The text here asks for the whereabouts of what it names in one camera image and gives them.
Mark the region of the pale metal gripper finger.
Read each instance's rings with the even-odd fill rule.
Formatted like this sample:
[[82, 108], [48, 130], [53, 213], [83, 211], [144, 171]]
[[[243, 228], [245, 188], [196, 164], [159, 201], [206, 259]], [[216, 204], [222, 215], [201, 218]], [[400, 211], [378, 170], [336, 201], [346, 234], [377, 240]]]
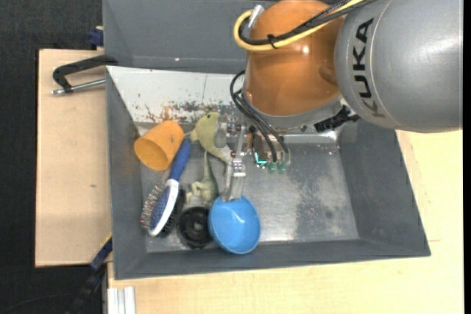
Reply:
[[241, 199], [246, 176], [247, 169], [242, 159], [233, 159], [227, 164], [223, 201]]
[[227, 146], [228, 134], [228, 123], [226, 121], [218, 121], [214, 138], [214, 144], [216, 148], [223, 149], [225, 146]]

